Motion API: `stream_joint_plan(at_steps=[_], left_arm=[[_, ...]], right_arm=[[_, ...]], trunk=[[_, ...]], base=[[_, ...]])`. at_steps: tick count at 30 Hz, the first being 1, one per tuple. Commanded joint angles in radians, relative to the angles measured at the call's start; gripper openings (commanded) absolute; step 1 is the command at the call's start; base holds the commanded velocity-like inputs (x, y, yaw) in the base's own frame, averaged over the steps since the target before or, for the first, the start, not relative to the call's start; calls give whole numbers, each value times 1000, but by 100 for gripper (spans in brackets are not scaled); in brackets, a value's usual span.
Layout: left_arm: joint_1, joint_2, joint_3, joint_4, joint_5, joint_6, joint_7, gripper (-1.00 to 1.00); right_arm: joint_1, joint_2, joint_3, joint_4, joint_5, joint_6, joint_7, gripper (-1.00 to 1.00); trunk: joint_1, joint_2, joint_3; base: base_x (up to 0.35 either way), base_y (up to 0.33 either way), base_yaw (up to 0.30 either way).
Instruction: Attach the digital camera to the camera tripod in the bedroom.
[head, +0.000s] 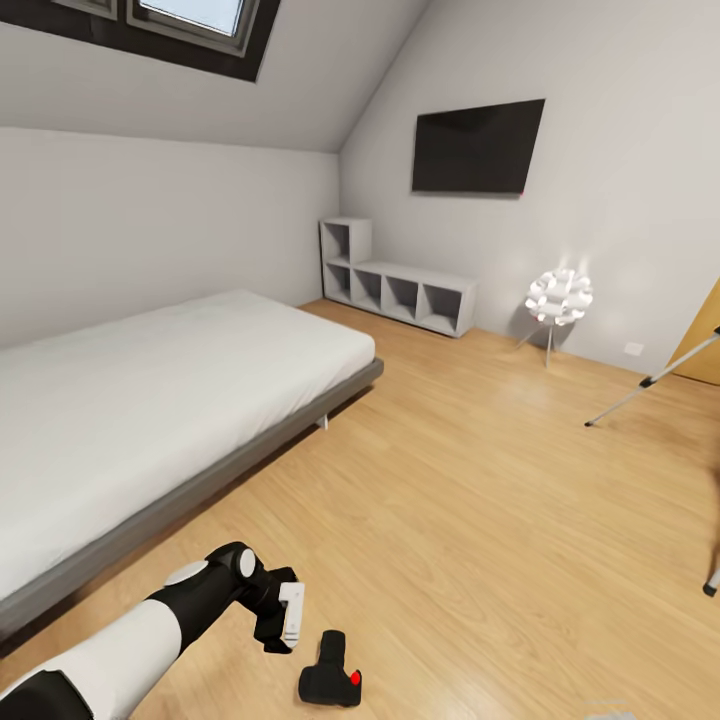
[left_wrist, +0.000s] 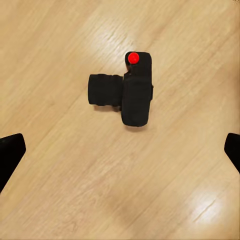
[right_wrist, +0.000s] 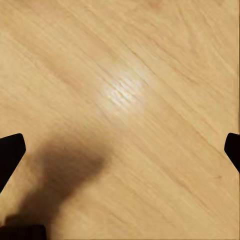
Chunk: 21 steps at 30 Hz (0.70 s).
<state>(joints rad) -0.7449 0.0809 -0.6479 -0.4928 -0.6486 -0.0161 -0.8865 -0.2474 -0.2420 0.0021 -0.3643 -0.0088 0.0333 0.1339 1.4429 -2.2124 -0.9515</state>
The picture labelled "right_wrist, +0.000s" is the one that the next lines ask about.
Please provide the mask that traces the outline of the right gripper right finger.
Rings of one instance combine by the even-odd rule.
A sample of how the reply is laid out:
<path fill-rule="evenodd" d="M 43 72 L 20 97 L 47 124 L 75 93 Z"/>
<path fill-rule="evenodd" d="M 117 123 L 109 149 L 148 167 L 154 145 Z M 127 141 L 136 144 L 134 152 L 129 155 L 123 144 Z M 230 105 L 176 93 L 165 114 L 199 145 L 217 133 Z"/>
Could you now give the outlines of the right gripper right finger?
<path fill-rule="evenodd" d="M 240 135 L 229 133 L 227 135 L 224 151 L 240 173 Z"/>

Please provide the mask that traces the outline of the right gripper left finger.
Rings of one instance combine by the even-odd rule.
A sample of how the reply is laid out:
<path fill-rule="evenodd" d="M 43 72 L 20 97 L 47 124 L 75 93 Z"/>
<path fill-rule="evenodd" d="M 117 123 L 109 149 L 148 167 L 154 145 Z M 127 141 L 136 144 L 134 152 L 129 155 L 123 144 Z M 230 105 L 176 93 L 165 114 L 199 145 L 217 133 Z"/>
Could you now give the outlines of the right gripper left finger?
<path fill-rule="evenodd" d="M 0 138 L 0 193 L 26 153 L 22 133 Z"/>

